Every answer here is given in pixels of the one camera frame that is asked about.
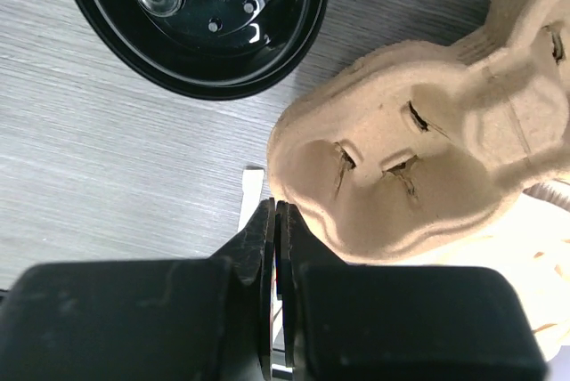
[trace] black plastic lid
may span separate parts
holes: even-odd
[[[107,46],[171,91],[228,100],[276,84],[304,58],[327,0],[76,0]]]

